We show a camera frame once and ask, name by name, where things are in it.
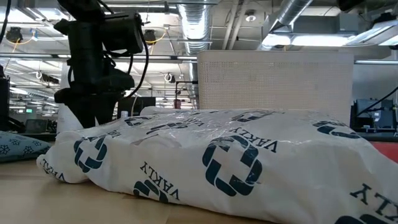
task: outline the wooden table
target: wooden table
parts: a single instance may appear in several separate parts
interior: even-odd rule
[[[107,192],[89,182],[64,184],[43,175],[36,167],[35,161],[0,164],[0,222],[1,224],[267,223]]]

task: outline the wrinkled plastic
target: wrinkled plastic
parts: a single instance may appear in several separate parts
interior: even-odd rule
[[[398,165],[318,113],[175,111],[58,135],[58,180],[276,223],[398,222]]]

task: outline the table surface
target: table surface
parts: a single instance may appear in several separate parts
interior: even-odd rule
[[[91,182],[61,183],[35,161],[0,164],[0,198],[2,224],[267,223],[108,192]]]

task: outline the white panel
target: white panel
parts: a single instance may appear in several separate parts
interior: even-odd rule
[[[200,108],[315,110],[349,124],[353,62],[334,52],[200,52]]]

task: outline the ceiling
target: ceiling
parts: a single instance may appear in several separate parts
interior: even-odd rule
[[[116,2],[116,0],[108,0],[107,2]],[[226,25],[229,20],[231,12],[232,0],[222,0],[219,4],[211,7],[211,45],[210,50],[221,50],[223,40],[226,34]],[[145,6],[146,1],[123,1],[124,4],[135,4]],[[238,40],[233,46],[233,50],[256,50],[259,44],[262,42],[262,30],[261,27],[267,15],[272,14],[279,10],[281,1],[278,0],[252,0],[248,4],[248,9],[255,10],[256,20],[248,22],[243,20],[241,28],[238,32]],[[365,4],[359,8],[354,9],[350,13],[358,13],[358,11],[370,11],[378,9],[380,7],[392,6],[395,4],[395,0],[372,0],[366,1]],[[4,19],[5,7],[0,7],[0,21]],[[310,7],[308,7],[302,14],[302,16],[337,16],[340,10],[336,7],[335,0],[314,0]],[[60,16],[53,16],[49,14],[49,21],[37,22],[23,14],[19,14],[17,11],[11,14],[9,17],[10,24],[8,27],[19,26],[22,27],[22,35],[26,44],[15,46],[13,43],[8,42],[4,39],[1,44],[1,52],[15,52],[15,53],[30,53],[30,54],[68,54],[68,40],[61,33],[52,28],[52,24],[58,22],[57,19]],[[184,43],[180,43],[178,39],[184,39],[181,28],[180,17],[176,14],[161,14],[161,13],[141,13],[142,20],[144,22],[150,22],[143,27],[146,29],[154,29],[157,38],[163,39],[158,41],[151,49],[149,49],[152,55],[184,55],[185,48]],[[37,40],[31,39],[33,36],[32,32],[37,33]],[[319,47],[289,47],[285,50],[342,50],[341,48],[319,48]],[[389,53],[387,47],[369,48],[366,50],[351,48],[350,51],[355,52],[359,57],[364,58],[383,58]],[[64,63],[59,61],[51,60],[25,60],[16,58],[0,58],[0,63],[3,67],[7,64],[6,75],[9,75],[11,82],[16,87],[24,86],[21,88],[24,91],[31,93],[31,98],[39,99],[45,98],[48,101],[53,101],[53,94],[59,90],[59,85],[47,83],[40,78],[38,72],[45,73],[56,79],[60,80],[62,75],[62,66]],[[127,62],[118,62],[117,68],[122,71],[127,71]],[[134,62],[131,75],[133,76],[136,83],[141,78],[141,74],[144,68],[142,62]],[[138,91],[138,94],[142,96],[158,96],[158,97],[173,97],[175,84],[171,84],[165,81],[166,74],[175,75],[177,80],[189,81],[189,64],[187,63],[150,63],[148,72],[143,83],[143,88]],[[189,92],[182,91],[180,97],[188,99]],[[24,94],[13,93],[12,99],[16,98],[27,98]],[[12,101],[12,104],[18,104],[17,101]]]

